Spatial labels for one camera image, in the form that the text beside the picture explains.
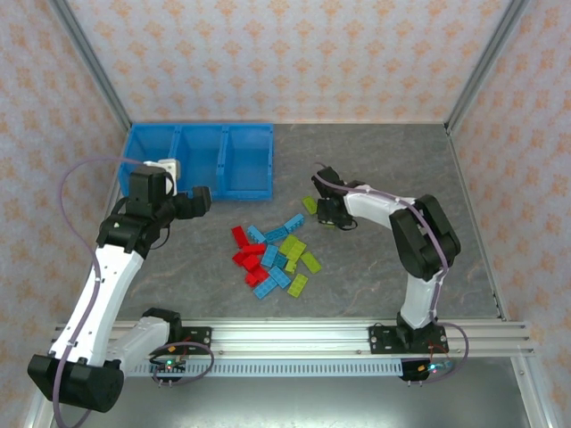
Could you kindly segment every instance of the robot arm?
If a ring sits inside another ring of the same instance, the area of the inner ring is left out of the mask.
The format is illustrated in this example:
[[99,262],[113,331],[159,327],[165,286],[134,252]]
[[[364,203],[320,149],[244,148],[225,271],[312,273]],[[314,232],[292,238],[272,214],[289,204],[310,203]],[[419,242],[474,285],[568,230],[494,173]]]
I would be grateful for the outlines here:
[[[112,346],[109,338],[120,304],[143,265],[161,229],[175,219],[203,216],[211,206],[210,190],[195,187],[193,198],[177,193],[175,160],[147,162],[129,176],[129,195],[121,199],[100,226],[95,255],[101,266],[100,289],[86,323],[67,358],[60,384],[60,402],[106,412],[117,401],[125,374],[153,350],[179,342],[179,314],[149,309],[137,325]],[[73,331],[86,313],[95,287],[92,268],[70,321],[48,355],[35,355],[28,374],[52,399],[56,367]]]
[[404,334],[403,340],[411,340],[413,331],[427,327],[435,317],[432,302],[438,292],[437,280],[443,279],[443,266],[409,206],[413,205],[424,217],[451,266],[460,252],[460,244],[440,204],[430,195],[418,199],[388,198],[362,182],[345,183],[331,167],[323,168],[317,174],[329,184],[355,189],[354,192],[335,189],[313,177],[322,196],[318,201],[319,222],[345,228],[354,223],[353,218],[366,218],[393,231],[401,263],[408,272],[400,318],[410,333]]

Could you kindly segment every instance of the patterned wallpaper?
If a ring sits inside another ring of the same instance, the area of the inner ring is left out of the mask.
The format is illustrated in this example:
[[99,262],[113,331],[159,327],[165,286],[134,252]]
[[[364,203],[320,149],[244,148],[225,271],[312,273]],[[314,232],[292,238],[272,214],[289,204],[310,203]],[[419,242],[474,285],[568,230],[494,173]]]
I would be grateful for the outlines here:
[[509,0],[70,0],[134,121],[443,122]]
[[[46,0],[0,2],[0,415],[20,427],[32,382],[28,359],[45,352],[87,274],[67,232],[56,183],[72,162],[119,153],[124,132]],[[72,222],[95,239],[113,168],[83,168],[66,186]]]
[[513,318],[571,421],[571,10],[532,0],[460,130],[459,159]]

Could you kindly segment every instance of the blue bin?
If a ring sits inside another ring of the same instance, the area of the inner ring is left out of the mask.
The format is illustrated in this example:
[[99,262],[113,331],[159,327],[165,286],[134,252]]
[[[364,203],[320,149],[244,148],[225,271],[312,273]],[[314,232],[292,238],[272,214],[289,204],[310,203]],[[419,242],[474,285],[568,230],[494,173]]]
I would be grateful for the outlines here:
[[[135,124],[124,155],[138,161],[176,158],[180,192],[206,185],[215,201],[271,200],[273,133],[273,125],[263,123]],[[123,194],[134,168],[120,167]]]

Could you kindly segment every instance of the toy brick pile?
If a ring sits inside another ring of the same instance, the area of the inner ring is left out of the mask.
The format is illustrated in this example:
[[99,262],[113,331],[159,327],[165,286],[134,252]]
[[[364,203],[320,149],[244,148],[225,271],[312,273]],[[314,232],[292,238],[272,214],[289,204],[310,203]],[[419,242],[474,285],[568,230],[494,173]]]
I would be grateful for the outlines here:
[[[240,248],[232,260],[248,271],[245,281],[253,288],[253,293],[258,299],[263,299],[278,286],[282,289],[289,286],[287,293],[295,298],[299,297],[308,277],[298,274],[292,281],[285,274],[287,272],[293,275],[299,260],[312,274],[317,274],[321,270],[321,265],[313,254],[308,251],[304,253],[307,244],[291,235],[295,229],[303,225],[304,221],[303,215],[297,214],[283,226],[266,234],[255,226],[250,226],[247,234],[253,243],[248,241],[241,226],[232,229],[232,235]],[[279,247],[274,245],[279,241],[283,241]]]

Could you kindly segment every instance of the lime green brick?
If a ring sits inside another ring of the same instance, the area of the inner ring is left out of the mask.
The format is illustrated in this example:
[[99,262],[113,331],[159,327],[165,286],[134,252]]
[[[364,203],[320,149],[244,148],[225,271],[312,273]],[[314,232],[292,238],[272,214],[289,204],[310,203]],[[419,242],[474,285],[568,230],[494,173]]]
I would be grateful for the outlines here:
[[297,243],[295,243],[292,249],[286,254],[287,259],[297,261],[305,251],[305,247],[307,247],[307,244],[297,240]]
[[295,273],[296,269],[297,269],[297,263],[295,263],[294,261],[291,261],[291,260],[288,260],[287,264],[284,267],[284,271],[287,272],[288,274]]
[[287,293],[294,296],[295,298],[300,297],[303,291],[303,287],[307,284],[307,276],[299,274],[295,277],[292,284],[289,286]]
[[302,262],[312,274],[317,274],[321,270],[321,265],[309,251],[302,255]]
[[302,202],[307,212],[310,213],[310,216],[318,212],[318,203],[315,202],[315,199],[313,199],[311,196],[304,197]]
[[297,243],[298,241],[299,240],[295,236],[288,235],[285,241],[283,241],[282,244],[279,246],[279,252],[281,252],[286,256],[287,253],[292,249],[294,244]]

